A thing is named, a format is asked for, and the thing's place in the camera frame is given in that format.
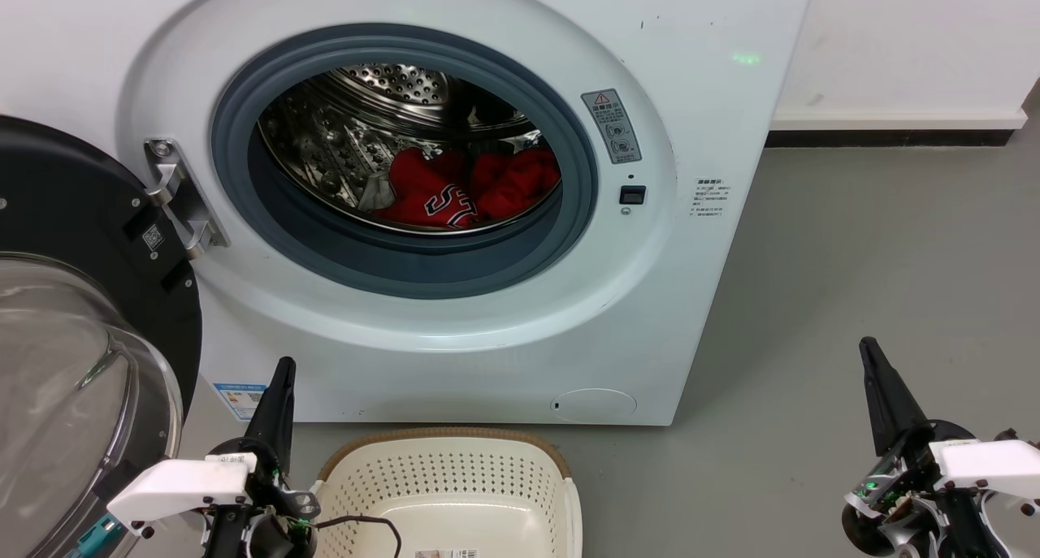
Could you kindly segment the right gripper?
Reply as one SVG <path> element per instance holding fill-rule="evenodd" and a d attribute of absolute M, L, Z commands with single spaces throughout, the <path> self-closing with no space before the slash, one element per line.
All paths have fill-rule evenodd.
<path fill-rule="evenodd" d="M 976 443 L 954 422 L 929 421 L 872 336 L 859 342 L 874 451 L 879 461 L 847 494 L 848 542 L 874 557 L 1010 557 L 986 504 L 986 482 L 941 480 L 936 444 Z"/>

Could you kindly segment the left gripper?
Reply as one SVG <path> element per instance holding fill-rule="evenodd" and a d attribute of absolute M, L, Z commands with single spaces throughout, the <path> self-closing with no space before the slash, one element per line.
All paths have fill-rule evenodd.
<path fill-rule="evenodd" d="M 293 489 L 291 440 L 296 410 L 297 363 L 279 358 L 244 435 L 244 449 L 257 456 L 244 491 L 227 504 L 203 510 L 205 557 L 312 557 L 314 524 L 320 503 L 313 487 Z"/>

